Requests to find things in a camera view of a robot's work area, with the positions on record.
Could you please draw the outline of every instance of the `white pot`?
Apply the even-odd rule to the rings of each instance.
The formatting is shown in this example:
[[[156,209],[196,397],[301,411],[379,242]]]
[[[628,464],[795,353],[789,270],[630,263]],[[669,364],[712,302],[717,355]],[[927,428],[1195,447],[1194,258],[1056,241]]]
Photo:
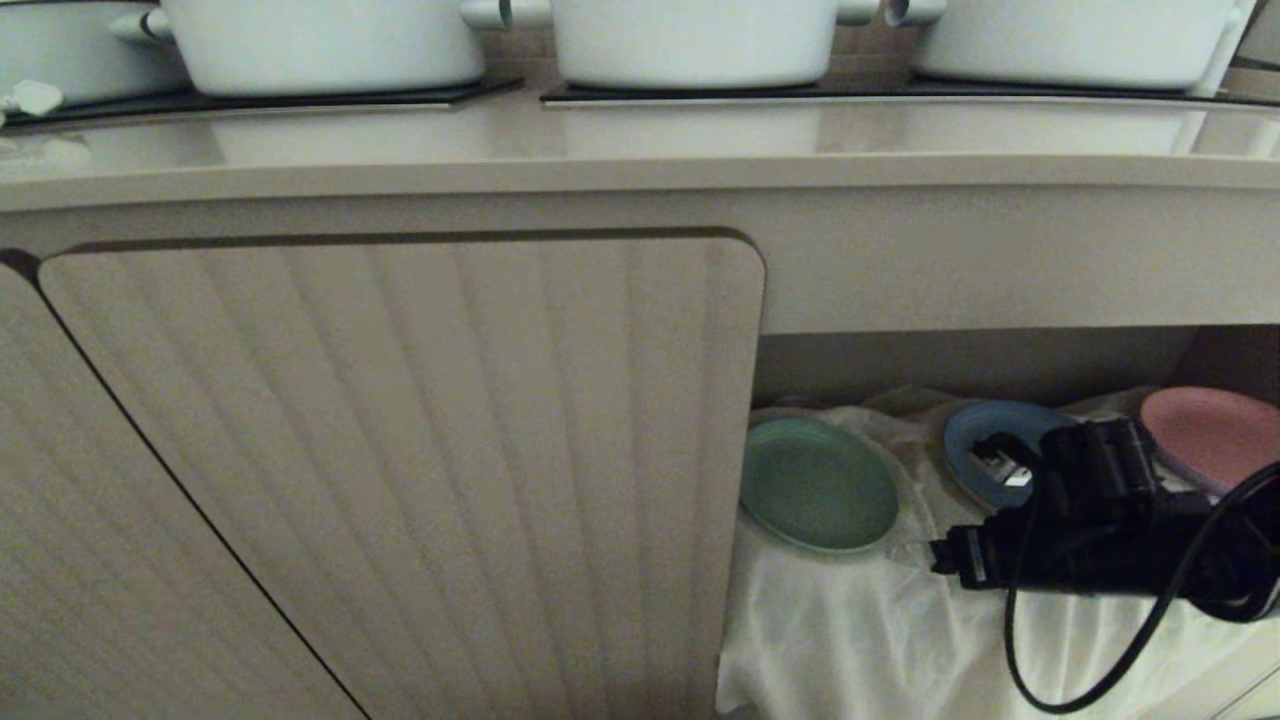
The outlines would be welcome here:
[[[1254,0],[891,0],[890,23],[934,20],[922,74],[1211,95]]]
[[[196,88],[214,96],[448,87],[484,76],[458,0],[163,0]]]
[[[173,47],[115,37],[120,17],[147,3],[0,3],[0,95],[23,81],[58,87],[63,106],[189,87]]]
[[[470,0],[483,27],[556,27],[561,76],[622,90],[782,87],[827,73],[837,22],[865,24],[878,0]],[[484,8],[489,18],[484,22]]]

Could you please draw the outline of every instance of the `cabinet door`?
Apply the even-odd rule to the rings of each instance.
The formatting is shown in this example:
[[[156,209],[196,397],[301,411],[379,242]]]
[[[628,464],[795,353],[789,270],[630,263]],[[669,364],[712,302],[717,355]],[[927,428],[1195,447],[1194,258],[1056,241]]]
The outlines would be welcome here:
[[[32,706],[360,716],[0,265],[0,715]]]
[[[375,717],[710,716],[749,245],[206,247],[41,277]]]

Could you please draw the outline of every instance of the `kitchen counter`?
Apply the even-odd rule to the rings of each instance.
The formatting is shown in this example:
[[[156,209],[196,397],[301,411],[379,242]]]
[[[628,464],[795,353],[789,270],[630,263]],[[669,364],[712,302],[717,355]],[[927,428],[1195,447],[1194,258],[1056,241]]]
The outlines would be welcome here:
[[[1126,184],[1280,190],[1280,110],[1093,99],[248,111],[0,135],[0,211],[252,197]]]
[[[1280,110],[1082,99],[248,111],[0,133],[0,249],[748,237],[765,333],[1275,323]]]

